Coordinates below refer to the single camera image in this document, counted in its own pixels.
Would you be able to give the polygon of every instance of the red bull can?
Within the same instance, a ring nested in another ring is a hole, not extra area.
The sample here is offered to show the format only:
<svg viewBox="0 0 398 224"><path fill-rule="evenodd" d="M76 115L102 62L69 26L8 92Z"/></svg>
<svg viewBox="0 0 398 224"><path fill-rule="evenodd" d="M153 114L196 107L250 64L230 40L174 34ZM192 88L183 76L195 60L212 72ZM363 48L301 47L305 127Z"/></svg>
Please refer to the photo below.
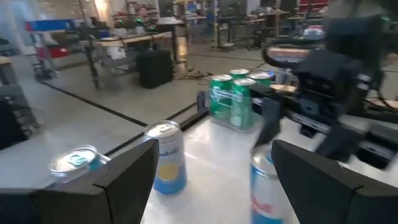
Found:
<svg viewBox="0 0 398 224"><path fill-rule="evenodd" d="M286 223L289 201L276 174L271 150L267 146L260 146L253 152L255 153L251 163L251 223Z"/></svg>
<svg viewBox="0 0 398 224"><path fill-rule="evenodd" d="M159 161L154 189L161 194L175 194L187 184L183 133L174 121L159 121L146 128L144 140L159 141Z"/></svg>

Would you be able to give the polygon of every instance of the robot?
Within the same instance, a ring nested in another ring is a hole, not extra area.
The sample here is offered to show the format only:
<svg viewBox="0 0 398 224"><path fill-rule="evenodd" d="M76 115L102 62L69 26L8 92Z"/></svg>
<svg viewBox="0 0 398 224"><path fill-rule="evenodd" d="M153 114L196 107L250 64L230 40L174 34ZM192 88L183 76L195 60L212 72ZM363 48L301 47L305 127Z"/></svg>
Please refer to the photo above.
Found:
<svg viewBox="0 0 398 224"><path fill-rule="evenodd" d="M308 137L327 134L315 153L278 140L272 145L275 169L301 224L395 223L398 189L335 162L357 156L387 169L397 153L395 130L374 125L358 133L338 120L348 113L398 123L397 111L389 102L381 96L380 104L366 99L383 78L384 31L385 22L377 13L333 18L328 21L325 47L311 51L300 63L277 62L267 49L279 44L319 44L317 40L275 40L264 49L264 60L292 69L300 85L288 93L262 85L251 87L253 110L264 117L256 145L273 140L283 117L300 123L300 133ZM61 186L0 189L0 223L139 223L158 156L159 143L149 140ZM305 181L295 181L302 174Z"/></svg>

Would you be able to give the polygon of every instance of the green can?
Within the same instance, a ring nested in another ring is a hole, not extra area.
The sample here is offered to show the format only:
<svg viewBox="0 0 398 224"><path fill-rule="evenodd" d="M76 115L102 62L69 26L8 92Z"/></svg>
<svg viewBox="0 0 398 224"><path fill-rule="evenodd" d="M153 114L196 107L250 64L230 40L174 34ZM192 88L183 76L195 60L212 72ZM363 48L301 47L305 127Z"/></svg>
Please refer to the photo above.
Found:
<svg viewBox="0 0 398 224"><path fill-rule="evenodd" d="M256 81L251 78L242 78L234 80L232 85L231 118L229 122L241 129L249 129L254 123L249 87L255 83Z"/></svg>
<svg viewBox="0 0 398 224"><path fill-rule="evenodd" d="M215 75L210 82L210 115L218 120L229 120L231 110L230 75Z"/></svg>
<svg viewBox="0 0 398 224"><path fill-rule="evenodd" d="M263 84L268 87L271 86L272 75L268 72L258 71L248 75L248 77L256 81L258 84Z"/></svg>
<svg viewBox="0 0 398 224"><path fill-rule="evenodd" d="M247 78L249 74L249 70L246 69L234 69L229 71L229 74L232 76L234 80L240 79L240 78Z"/></svg>

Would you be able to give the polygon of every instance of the can lid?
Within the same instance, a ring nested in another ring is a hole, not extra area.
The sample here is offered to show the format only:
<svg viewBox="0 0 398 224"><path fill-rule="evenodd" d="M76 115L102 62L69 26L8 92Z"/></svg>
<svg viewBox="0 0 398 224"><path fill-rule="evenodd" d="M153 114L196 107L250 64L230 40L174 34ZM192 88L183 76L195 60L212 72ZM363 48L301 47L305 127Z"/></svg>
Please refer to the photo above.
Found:
<svg viewBox="0 0 398 224"><path fill-rule="evenodd" d="M270 74L269 72L254 72L249 75L249 78L253 78L253 79L268 79L271 77L272 77L272 74Z"/></svg>
<svg viewBox="0 0 398 224"><path fill-rule="evenodd" d="M247 70L247 69L234 69L234 70L229 71L229 73L233 74L233 75L244 75L244 74L249 73L249 70Z"/></svg>
<svg viewBox="0 0 398 224"><path fill-rule="evenodd" d="M90 164L98 155L94 146L76 146L51 162L52 172L70 172Z"/></svg>
<svg viewBox="0 0 398 224"><path fill-rule="evenodd" d="M211 79L214 80L214 81L221 81L221 82L223 82L223 81L230 81L230 80L232 80L232 77L231 77L231 75L214 75Z"/></svg>
<svg viewBox="0 0 398 224"><path fill-rule="evenodd" d="M259 149L256 149L255 155L252 158L252 164L258 171L263 173L264 175L268 175L271 177L277 176L274 161L271 157L271 149L270 145L258 146Z"/></svg>
<svg viewBox="0 0 398 224"><path fill-rule="evenodd" d="M240 78L240 79L234 80L235 85L241 85L241 86L250 86L255 83L256 83L256 81L254 81L251 78Z"/></svg>
<svg viewBox="0 0 398 224"><path fill-rule="evenodd" d="M151 138L167 138L179 130L180 126L174 121L159 121L148 126L145 134Z"/></svg>

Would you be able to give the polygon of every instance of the blue and white can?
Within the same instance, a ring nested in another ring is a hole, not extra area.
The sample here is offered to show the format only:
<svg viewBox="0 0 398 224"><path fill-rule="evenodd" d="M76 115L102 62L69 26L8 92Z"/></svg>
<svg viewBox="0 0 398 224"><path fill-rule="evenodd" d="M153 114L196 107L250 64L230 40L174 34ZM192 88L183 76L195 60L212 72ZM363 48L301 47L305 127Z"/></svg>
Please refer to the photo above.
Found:
<svg viewBox="0 0 398 224"><path fill-rule="evenodd" d="M161 194L175 194L187 184L183 133L174 121L159 121L146 128L144 141L159 141L159 161L154 189Z"/></svg>
<svg viewBox="0 0 398 224"><path fill-rule="evenodd" d="M52 160L50 172L57 177L58 183L64 184L99 169L109 160L110 158L98 153L94 146L75 146Z"/></svg>
<svg viewBox="0 0 398 224"><path fill-rule="evenodd" d="M283 224L289 202L279 182L269 146L253 150L251 163L251 223Z"/></svg>

